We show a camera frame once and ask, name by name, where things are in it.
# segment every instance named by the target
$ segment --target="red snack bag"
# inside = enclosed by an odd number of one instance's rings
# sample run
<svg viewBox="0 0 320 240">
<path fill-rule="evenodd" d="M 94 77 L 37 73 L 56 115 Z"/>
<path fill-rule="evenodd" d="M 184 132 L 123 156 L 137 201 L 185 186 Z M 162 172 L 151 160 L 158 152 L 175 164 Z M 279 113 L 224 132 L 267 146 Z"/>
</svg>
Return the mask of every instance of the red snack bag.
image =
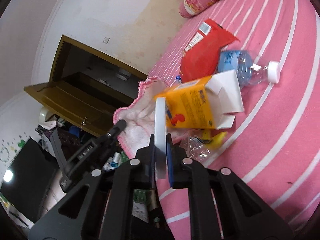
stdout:
<svg viewBox="0 0 320 240">
<path fill-rule="evenodd" d="M 182 82 L 210 76 L 214 73 L 224 46 L 238 40 L 211 19 L 205 20 L 183 50 L 180 64 Z"/>
</svg>

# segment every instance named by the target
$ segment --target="white bottle cap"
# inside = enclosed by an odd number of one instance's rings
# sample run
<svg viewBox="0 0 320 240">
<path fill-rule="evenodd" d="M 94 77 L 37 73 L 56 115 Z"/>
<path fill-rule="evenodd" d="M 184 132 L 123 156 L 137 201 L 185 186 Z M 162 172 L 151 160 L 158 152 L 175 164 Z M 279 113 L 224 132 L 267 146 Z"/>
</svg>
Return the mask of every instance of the white bottle cap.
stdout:
<svg viewBox="0 0 320 240">
<path fill-rule="evenodd" d="M 113 155 L 113 162 L 119 163 L 120 158 L 121 158 L 121 154 L 116 152 L 115 155 Z"/>
<path fill-rule="evenodd" d="M 277 61 L 270 61 L 268 65 L 268 81 L 270 83 L 278 84 L 280 80 L 280 66 Z"/>
</svg>

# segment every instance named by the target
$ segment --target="white towel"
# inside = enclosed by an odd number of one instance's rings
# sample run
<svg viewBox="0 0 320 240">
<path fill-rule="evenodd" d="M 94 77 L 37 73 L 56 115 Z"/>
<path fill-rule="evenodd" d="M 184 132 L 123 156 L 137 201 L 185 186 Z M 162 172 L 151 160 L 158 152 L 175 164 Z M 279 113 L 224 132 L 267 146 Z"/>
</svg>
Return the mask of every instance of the white towel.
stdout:
<svg viewBox="0 0 320 240">
<path fill-rule="evenodd" d="M 126 129 L 118 136 L 118 141 L 126 155 L 132 159 L 138 149 L 149 145 L 150 135 L 155 131 L 156 101 L 153 97 L 164 89 L 167 84 L 159 77 L 150 77 L 139 83 L 138 97 L 133 103 L 119 108 L 113 114 L 113 123 L 120 119 L 127 122 Z M 168 128 L 172 142 L 177 143 L 188 136 L 188 129 Z"/>
</svg>

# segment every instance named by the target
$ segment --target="white wall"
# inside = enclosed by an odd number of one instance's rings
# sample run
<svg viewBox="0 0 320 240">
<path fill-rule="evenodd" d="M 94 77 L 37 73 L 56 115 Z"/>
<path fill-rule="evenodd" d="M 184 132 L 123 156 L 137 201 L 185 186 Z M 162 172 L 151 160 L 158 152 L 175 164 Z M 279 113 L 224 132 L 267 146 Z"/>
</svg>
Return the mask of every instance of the white wall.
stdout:
<svg viewBox="0 0 320 240">
<path fill-rule="evenodd" d="M 39 41 L 57 0 L 11 0 L 0 18 L 0 106 L 31 84 Z"/>
<path fill-rule="evenodd" d="M 23 92 L 57 0 L 11 0 L 0 18 L 0 181 L 21 140 L 38 139 L 41 105 Z"/>
<path fill-rule="evenodd" d="M 39 44 L 32 82 L 48 81 L 63 34 L 147 74 L 185 22 L 180 1 L 63 0 Z"/>
<path fill-rule="evenodd" d="M 0 174 L 14 138 L 36 137 L 41 106 L 22 90 L 48 81 L 63 34 L 148 73 L 185 22 L 180 1 L 12 0 L 0 18 Z"/>
</svg>

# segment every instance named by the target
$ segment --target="silver screw head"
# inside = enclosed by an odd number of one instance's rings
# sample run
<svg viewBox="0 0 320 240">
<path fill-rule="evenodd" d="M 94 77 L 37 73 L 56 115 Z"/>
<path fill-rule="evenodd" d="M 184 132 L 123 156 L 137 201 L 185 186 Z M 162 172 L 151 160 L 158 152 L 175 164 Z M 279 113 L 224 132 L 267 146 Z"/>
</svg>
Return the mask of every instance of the silver screw head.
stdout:
<svg viewBox="0 0 320 240">
<path fill-rule="evenodd" d="M 95 170 L 91 171 L 91 175 L 94 176 L 94 177 L 100 176 L 101 173 L 102 173 L 102 171 L 99 170 L 99 169 L 95 169 Z"/>
<path fill-rule="evenodd" d="M 81 124 L 82 124 L 82 125 L 86 125 L 85 121 L 86 121 L 87 119 L 88 119 L 88 118 L 84 118 Z"/>
<path fill-rule="evenodd" d="M 193 160 L 190 159 L 190 158 L 184 158 L 184 159 L 182 160 L 182 163 L 183 163 L 183 164 L 191 164 L 192 162 L 193 162 Z"/>
<path fill-rule="evenodd" d="M 138 165 L 140 163 L 140 160 L 139 159 L 131 159 L 130 160 L 130 164 L 132 166 L 135 166 L 135 165 Z"/>
<path fill-rule="evenodd" d="M 223 175 L 230 175 L 231 174 L 231 170 L 229 168 L 222 168 L 221 169 L 221 173 Z"/>
</svg>

